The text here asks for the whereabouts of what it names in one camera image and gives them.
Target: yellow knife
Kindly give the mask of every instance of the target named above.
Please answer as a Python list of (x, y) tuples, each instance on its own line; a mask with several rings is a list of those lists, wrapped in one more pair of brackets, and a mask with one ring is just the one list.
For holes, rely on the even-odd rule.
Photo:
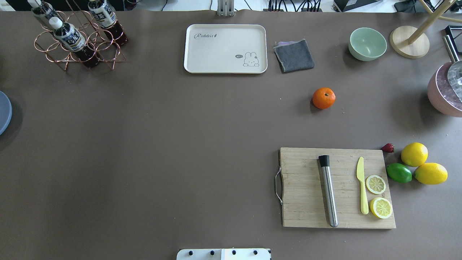
[(364, 158), (360, 157), (358, 165), (356, 166), (356, 178), (359, 180), (361, 186), (361, 212), (364, 215), (369, 213), (369, 206), (367, 205), (366, 185), (364, 183)]

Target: black muddler tip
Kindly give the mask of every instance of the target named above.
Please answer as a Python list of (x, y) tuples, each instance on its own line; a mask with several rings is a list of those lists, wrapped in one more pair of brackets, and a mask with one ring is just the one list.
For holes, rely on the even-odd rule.
[(319, 164), (321, 167), (329, 167), (329, 155), (321, 155), (319, 157)]

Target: blue bowl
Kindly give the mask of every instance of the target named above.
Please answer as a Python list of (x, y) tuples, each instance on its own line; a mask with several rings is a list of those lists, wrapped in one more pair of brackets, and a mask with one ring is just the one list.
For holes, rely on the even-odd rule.
[(380, 32), (372, 28), (357, 28), (351, 33), (348, 49), (358, 60), (368, 62), (385, 53), (387, 41)]
[(11, 120), (13, 108), (9, 98), (0, 91), (0, 135), (3, 134)]

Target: cutting board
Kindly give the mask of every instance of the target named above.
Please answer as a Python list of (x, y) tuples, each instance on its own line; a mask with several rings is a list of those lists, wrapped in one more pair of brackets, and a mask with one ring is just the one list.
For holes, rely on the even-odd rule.
[(280, 149), (282, 176), (282, 225), (284, 227), (332, 228), (328, 223), (327, 207), (323, 194), (322, 176), (318, 156), (329, 155), (330, 172), (334, 186), (338, 228), (347, 229), (395, 229), (395, 214), (380, 219), (361, 213), (360, 186), (356, 178), (359, 157), (364, 157), (365, 179), (378, 175), (385, 180), (386, 190), (380, 195), (366, 189), (368, 203), (383, 197), (391, 203), (383, 152), (361, 149)]

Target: red fruit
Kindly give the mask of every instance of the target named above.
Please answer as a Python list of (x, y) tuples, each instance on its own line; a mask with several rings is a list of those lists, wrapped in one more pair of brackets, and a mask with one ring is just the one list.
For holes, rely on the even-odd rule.
[(382, 151), (385, 153), (393, 153), (395, 152), (395, 146), (392, 143), (387, 143), (382, 147)]

